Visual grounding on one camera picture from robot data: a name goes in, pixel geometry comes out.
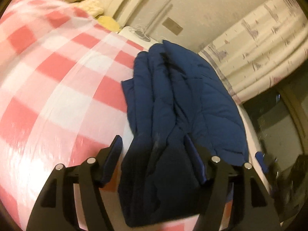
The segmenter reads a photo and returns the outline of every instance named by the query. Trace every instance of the beige wall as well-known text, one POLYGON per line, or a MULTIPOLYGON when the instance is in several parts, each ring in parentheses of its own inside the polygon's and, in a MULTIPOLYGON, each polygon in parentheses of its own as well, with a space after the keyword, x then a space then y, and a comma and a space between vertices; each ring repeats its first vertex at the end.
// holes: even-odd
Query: beige wall
MULTIPOLYGON (((100 0, 108 7, 112 0, 100 0)), ((128 21, 131 26, 147 25, 166 0, 144 0, 128 21)), ((155 40, 172 42, 199 51, 242 17, 266 0, 173 0, 151 27, 155 40), (176 36, 162 23, 170 17, 183 31, 176 36)))

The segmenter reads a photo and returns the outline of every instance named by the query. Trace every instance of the navy blue jacket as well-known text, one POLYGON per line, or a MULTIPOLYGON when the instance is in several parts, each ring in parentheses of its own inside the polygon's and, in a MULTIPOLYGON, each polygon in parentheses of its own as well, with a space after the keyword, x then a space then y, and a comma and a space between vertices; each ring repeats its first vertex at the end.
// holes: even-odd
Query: navy blue jacket
POLYGON ((135 59, 122 82, 134 140, 122 163, 120 202, 129 226, 191 213, 205 174, 184 137, 241 166, 248 147, 238 109, 203 58, 164 41, 135 59))

